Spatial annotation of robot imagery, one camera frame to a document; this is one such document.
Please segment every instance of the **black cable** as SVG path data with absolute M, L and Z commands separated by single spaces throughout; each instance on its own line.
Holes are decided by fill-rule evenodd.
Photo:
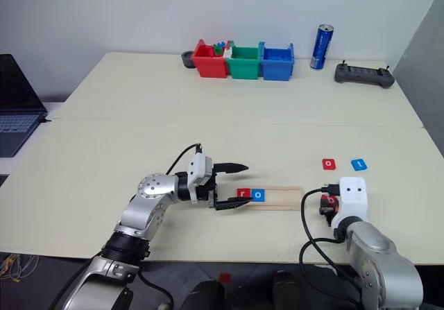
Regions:
M 161 293 L 165 294 L 165 295 L 168 297 L 168 299 L 169 299 L 170 310 L 173 310 L 173 309 L 174 309 L 174 299 L 173 299 L 173 296 L 172 296 L 172 295 L 171 295 L 166 289 L 163 289 L 162 287 L 160 287 L 160 286 L 158 286 L 158 285 L 156 285 L 156 284 L 154 284 L 154 283 L 152 283 L 152 282 L 149 282 L 149 281 L 144 277 L 144 275 L 142 274 L 142 269 L 139 270 L 137 276 L 139 277 L 139 279 L 140 279 L 145 285 L 147 285 L 147 286 L 149 286 L 149 287 L 151 287 L 151 288 L 154 288 L 155 290 L 160 291 Z
M 310 231 L 308 229 L 307 226 L 307 222 L 305 220 L 305 201 L 308 198 L 308 196 L 316 193 L 316 192 L 321 192 L 321 189 L 315 189 L 315 190 L 311 190 L 308 191 L 303 197 L 302 197 L 302 201 L 300 202 L 300 215 L 301 215 L 301 219 L 302 219 L 302 225 L 304 226 L 304 230 L 305 230 L 305 234 L 307 234 L 308 239 L 310 240 L 310 243 L 314 246 L 314 248 L 316 249 L 316 251 L 319 252 L 319 254 L 322 256 L 322 258 L 324 258 L 326 260 L 327 263 L 329 263 L 331 266 L 333 266 L 336 271 L 341 274 L 347 281 L 349 281 L 349 283 L 351 283 L 357 290 L 359 293 L 361 293 L 361 287 L 358 285 L 358 283 L 356 281 L 353 280 L 353 278 L 351 278 L 351 276 L 349 276 L 342 268 L 340 268 L 339 266 L 337 266 L 322 250 L 321 248 L 319 248 L 319 246 L 316 244 L 316 242 L 313 239 L 313 236 L 310 234 Z
M 313 287 L 314 289 L 316 289 L 318 292 L 330 296 L 331 298 L 336 298 L 338 300 L 343 300 L 349 303 L 353 303 L 353 305 L 356 306 L 357 309 L 361 309 L 361 304 L 356 301 L 353 298 L 349 298 L 348 296 L 342 296 L 336 293 L 333 293 L 331 291 L 326 291 L 325 289 L 322 289 L 321 287 L 318 287 L 317 285 L 315 285 L 307 276 L 307 272 L 305 272 L 305 268 L 304 268 L 304 252 L 306 249 L 308 249 L 309 246 L 316 244 L 316 242 L 328 242 L 328 243 L 341 243 L 340 241 L 337 241 L 336 239 L 326 239 L 326 238 L 317 238 L 314 239 L 313 242 L 308 241 L 306 242 L 306 244 L 304 244 L 304 246 L 302 247 L 302 249 L 300 249 L 299 252 L 299 264 L 300 264 L 300 272 L 302 273 L 302 276 L 304 277 L 305 281 L 308 282 L 308 284 Z
M 49 306 L 49 310 L 54 310 L 57 306 L 57 303 L 59 303 L 60 299 L 62 298 L 63 294 L 66 293 L 67 289 L 69 288 L 69 286 L 72 285 L 72 283 L 74 282 L 74 280 L 91 264 L 91 261 L 93 260 L 94 257 L 99 256 L 100 252 L 95 254 L 92 258 L 89 258 L 85 263 L 83 263 L 83 265 L 69 278 L 69 280 L 67 281 L 67 283 L 62 287 L 62 289 L 60 289 L 60 291 L 58 292 L 58 294 L 56 295 L 56 297 L 53 299 L 53 302 L 51 303 L 51 305 Z
M 193 147 L 196 147 L 196 150 L 199 150 L 200 152 L 202 152 L 202 149 L 200 148 L 200 143 L 197 144 L 192 144 L 188 147 L 186 147 L 186 149 L 183 150 L 183 152 L 181 152 L 181 154 L 178 156 L 178 158 L 173 162 L 173 164 L 169 167 L 168 171 L 165 173 L 165 175 L 169 175 L 169 173 L 171 172 L 171 170 L 173 170 L 173 168 L 176 166 L 176 164 L 179 162 L 179 160 L 182 158 L 182 156 L 190 149 L 192 149 Z

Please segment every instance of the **black remote controller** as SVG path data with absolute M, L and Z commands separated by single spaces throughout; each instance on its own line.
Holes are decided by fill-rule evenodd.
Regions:
M 348 66 L 345 60 L 336 66 L 334 79 L 338 83 L 354 81 L 357 83 L 375 83 L 383 88 L 389 88 L 395 78 L 389 72 L 389 67 L 382 69 L 367 69 L 365 67 Z

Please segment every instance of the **cable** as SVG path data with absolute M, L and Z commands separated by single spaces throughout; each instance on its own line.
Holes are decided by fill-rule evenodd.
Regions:
M 140 268 L 139 272 L 137 273 L 137 276 L 139 277 L 139 279 L 140 279 L 145 285 L 147 285 L 147 286 L 149 286 L 149 287 L 151 287 L 151 288 L 154 288 L 155 290 L 160 291 L 161 293 L 165 294 L 165 295 L 168 297 L 168 299 L 169 299 L 170 310 L 173 310 L 173 309 L 174 309 L 174 299 L 173 299 L 173 296 L 172 296 L 172 295 L 171 295 L 166 289 L 163 289 L 162 287 L 160 287 L 160 286 L 158 286 L 158 285 L 156 285 L 156 284 L 154 284 L 154 283 L 152 283 L 152 282 L 149 282 L 149 281 L 144 277 L 144 275 L 142 274 L 142 268 Z
M 67 291 L 67 289 L 69 288 L 69 286 L 72 285 L 72 283 L 74 282 L 74 280 L 89 266 L 89 264 L 91 263 L 91 261 L 93 260 L 94 257 L 99 256 L 100 252 L 98 252 L 97 254 L 95 254 L 92 258 L 89 258 L 85 263 L 83 263 L 83 265 L 69 278 L 69 280 L 67 281 L 67 283 L 62 287 L 62 289 L 60 289 L 60 291 L 58 292 L 58 294 L 56 295 L 56 297 L 54 298 L 53 302 L 51 303 L 51 305 L 49 306 L 49 310 L 54 310 L 57 306 L 57 303 L 59 303 L 60 299 L 62 298 L 63 294 L 65 294 L 65 292 Z
M 179 162 L 179 160 L 182 158 L 182 156 L 190 149 L 192 149 L 193 147 L 196 147 L 196 151 L 198 153 L 202 153 L 202 148 L 200 147 L 201 144 L 197 143 L 197 144 L 192 144 L 188 147 L 186 147 L 186 149 L 183 150 L 183 152 L 181 152 L 181 154 L 178 156 L 178 158 L 173 162 L 173 164 L 169 167 L 168 171 L 165 173 L 165 175 L 169 175 L 169 173 L 171 172 L 171 170 L 173 170 L 173 168 L 176 166 L 176 164 Z
M 341 274 L 347 281 L 349 281 L 349 283 L 351 283 L 357 290 L 359 293 L 361 293 L 361 287 L 358 285 L 358 283 L 356 281 L 354 281 L 351 276 L 349 276 L 342 268 L 340 268 L 339 266 L 337 266 L 322 250 L 321 248 L 319 248 L 319 246 L 316 244 L 316 242 L 313 239 L 313 236 L 310 234 L 310 231 L 308 229 L 307 226 L 307 222 L 305 220 L 305 201 L 308 198 L 308 196 L 317 193 L 317 192 L 322 192 L 322 189 L 315 189 L 315 190 L 311 190 L 308 191 L 303 197 L 302 197 L 302 201 L 300 202 L 300 215 L 301 215 L 301 219 L 302 219 L 302 225 L 304 226 L 304 230 L 305 230 L 305 234 L 307 234 L 308 239 L 310 240 L 310 243 L 314 246 L 314 248 L 316 249 L 316 251 L 319 252 L 319 254 L 322 256 L 322 258 L 324 258 L 326 260 L 327 263 L 329 263 L 331 266 L 333 266 L 339 274 Z
M 21 279 L 28 277 L 35 271 L 39 260 L 39 256 L 30 255 L 28 261 L 23 266 L 22 255 L 10 254 L 0 264 L 0 279 L 11 279 L 14 282 L 20 282 Z
M 343 300 L 343 301 L 346 301 L 349 303 L 353 303 L 353 305 L 355 305 L 357 309 L 361 309 L 361 304 L 358 301 L 356 301 L 355 299 L 349 298 L 347 296 L 342 296 L 342 295 L 333 293 L 331 291 L 326 291 L 325 289 L 322 289 L 321 287 L 318 287 L 317 285 L 315 285 L 308 278 L 307 272 L 305 272 L 305 268 L 304 268 L 304 261 L 303 261 L 304 252 L 306 249 L 308 249 L 309 246 L 316 244 L 316 242 L 328 242 L 328 243 L 336 243 L 336 244 L 341 243 L 340 241 L 337 241 L 336 239 L 326 239 L 326 238 L 321 237 L 321 238 L 314 239 L 313 242 L 308 241 L 308 242 L 306 242 L 306 244 L 304 244 L 304 246 L 302 247 L 302 249 L 300 249 L 300 252 L 299 252 L 299 264 L 300 264 L 300 272 L 302 273 L 302 276 L 304 277 L 305 281 L 307 281 L 308 284 L 311 287 L 313 287 L 314 289 L 316 289 L 318 292 L 325 294 L 327 296 L 330 296 L 331 298 L 336 298 L 338 300 Z

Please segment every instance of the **red object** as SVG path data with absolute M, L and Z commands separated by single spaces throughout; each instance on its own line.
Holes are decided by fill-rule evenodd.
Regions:
M 237 196 L 238 197 L 251 197 L 251 189 L 248 189 L 248 188 L 237 189 Z
M 334 159 L 322 159 L 322 167 L 324 170 L 334 170 L 336 163 L 334 163 Z
M 219 273 L 219 278 L 217 279 L 217 282 L 220 282 L 222 284 L 229 284 L 231 280 L 231 274 L 230 273 Z
M 321 196 L 321 200 L 324 200 L 325 202 L 328 203 L 328 205 L 330 207 L 333 207 L 333 208 L 335 208 L 336 205 L 339 204 L 339 200 L 338 200 L 338 198 L 336 198 L 336 196 L 329 196 L 327 194 L 323 194 Z
M 226 78 L 228 71 L 228 64 L 221 55 L 215 55 L 212 45 L 206 45 L 200 39 L 196 45 L 191 60 L 199 71 L 200 76 L 206 78 Z

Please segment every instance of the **laptop keyboard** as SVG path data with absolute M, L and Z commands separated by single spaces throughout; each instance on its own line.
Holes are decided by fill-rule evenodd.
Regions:
M 38 117 L 38 114 L 1 114 L 0 133 L 27 132 Z

